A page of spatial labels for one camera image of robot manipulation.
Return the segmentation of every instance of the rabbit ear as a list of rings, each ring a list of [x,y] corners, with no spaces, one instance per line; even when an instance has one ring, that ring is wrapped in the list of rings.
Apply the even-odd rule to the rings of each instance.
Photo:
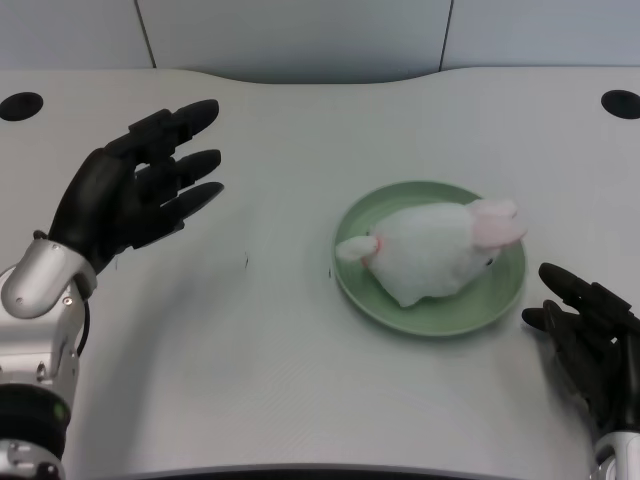
[[[479,248],[503,248],[516,243],[527,229],[511,218],[496,215],[476,215],[473,223],[473,244]]]
[[[518,213],[518,206],[513,200],[476,200],[467,205],[474,215],[495,215],[513,218]]]

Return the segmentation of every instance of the plate rim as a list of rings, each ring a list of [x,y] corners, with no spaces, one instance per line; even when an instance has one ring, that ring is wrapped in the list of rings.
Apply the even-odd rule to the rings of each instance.
[[[522,256],[524,258],[524,270],[522,272],[522,277],[519,280],[520,285],[518,285],[518,290],[516,291],[516,294],[511,298],[511,300],[495,316],[492,316],[493,318],[491,318],[490,320],[488,320],[486,322],[483,322],[481,324],[474,325],[472,327],[460,328],[458,330],[453,330],[453,331],[449,331],[449,332],[446,332],[446,333],[425,333],[425,332],[422,332],[422,331],[413,330],[411,328],[394,325],[392,323],[387,322],[382,317],[380,317],[379,315],[377,315],[376,313],[372,312],[367,307],[365,307],[351,293],[351,291],[346,287],[346,285],[344,283],[344,280],[342,279],[342,276],[340,275],[340,271],[339,271],[339,269],[337,267],[337,258],[336,258],[336,241],[337,241],[337,237],[338,237],[338,231],[340,230],[340,227],[342,226],[342,222],[344,221],[344,218],[349,214],[349,212],[358,203],[360,203],[362,200],[364,200],[368,196],[373,195],[374,193],[376,193],[376,192],[378,192],[380,190],[384,190],[384,189],[387,189],[387,188],[390,188],[390,187],[395,187],[395,186],[398,186],[398,185],[409,184],[409,183],[421,183],[421,184],[431,184],[431,185],[440,185],[440,186],[445,186],[445,187],[453,187],[453,188],[457,188],[459,190],[463,190],[463,191],[465,191],[467,193],[470,193],[471,195],[476,196],[477,199],[484,198],[484,197],[478,195],[477,193],[475,193],[474,191],[468,190],[468,189],[463,188],[463,187],[461,187],[459,185],[455,185],[453,183],[438,182],[438,181],[433,181],[433,180],[405,180],[405,181],[401,181],[401,182],[389,183],[387,185],[383,185],[381,187],[378,187],[378,188],[376,188],[374,190],[371,190],[370,192],[365,193],[364,195],[360,196],[356,201],[354,201],[351,205],[349,205],[349,207],[347,207],[347,209],[344,211],[344,213],[340,217],[340,220],[338,221],[338,223],[337,223],[337,225],[335,227],[335,230],[334,230],[333,236],[332,236],[332,240],[331,240],[331,266],[332,266],[333,271],[335,273],[336,280],[338,281],[338,284],[340,285],[340,289],[342,290],[342,292],[345,295],[347,295],[347,297],[349,297],[349,300],[361,312],[365,313],[371,319],[373,319],[376,322],[381,323],[382,325],[385,325],[386,327],[391,328],[393,330],[397,330],[397,331],[404,332],[404,333],[409,333],[409,334],[420,336],[420,337],[453,337],[453,336],[456,336],[456,335],[463,335],[465,333],[474,332],[476,330],[479,330],[481,328],[486,327],[487,325],[490,325],[492,323],[497,322],[498,320],[503,318],[520,301],[520,298],[522,297],[522,293],[524,292],[524,286],[526,284],[527,272],[528,272],[528,263],[527,263],[527,252],[526,252],[526,249],[525,249],[525,246],[524,246],[524,243],[523,243],[522,240],[519,240],[518,243],[515,244],[515,245],[518,245],[522,249]]]

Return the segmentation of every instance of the stuffed bunny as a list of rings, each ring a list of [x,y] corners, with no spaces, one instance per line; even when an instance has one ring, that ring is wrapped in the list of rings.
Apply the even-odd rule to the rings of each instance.
[[[423,297],[453,295],[484,272],[526,229],[510,200],[436,203],[399,210],[367,236],[336,247],[346,262],[362,261],[401,307]]]

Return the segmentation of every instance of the table surface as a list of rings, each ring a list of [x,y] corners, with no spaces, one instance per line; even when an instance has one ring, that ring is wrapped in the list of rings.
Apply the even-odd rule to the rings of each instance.
[[[606,113],[636,68],[470,69],[380,85],[269,86],[172,70],[0,72],[0,264],[47,229],[96,147],[161,108],[215,98],[177,156],[219,148],[225,192],[187,228],[99,278],[69,429],[69,478],[223,465],[396,465],[517,479],[587,478],[592,438],[519,310],[552,295],[549,261],[640,302],[640,121]],[[521,205],[517,310],[428,340],[360,315],[330,278],[352,202],[450,182]]]

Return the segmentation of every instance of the bunny tail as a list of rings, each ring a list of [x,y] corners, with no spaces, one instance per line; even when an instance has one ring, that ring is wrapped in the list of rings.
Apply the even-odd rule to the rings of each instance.
[[[378,251],[376,237],[353,237],[336,247],[336,255],[345,262],[355,262]]]

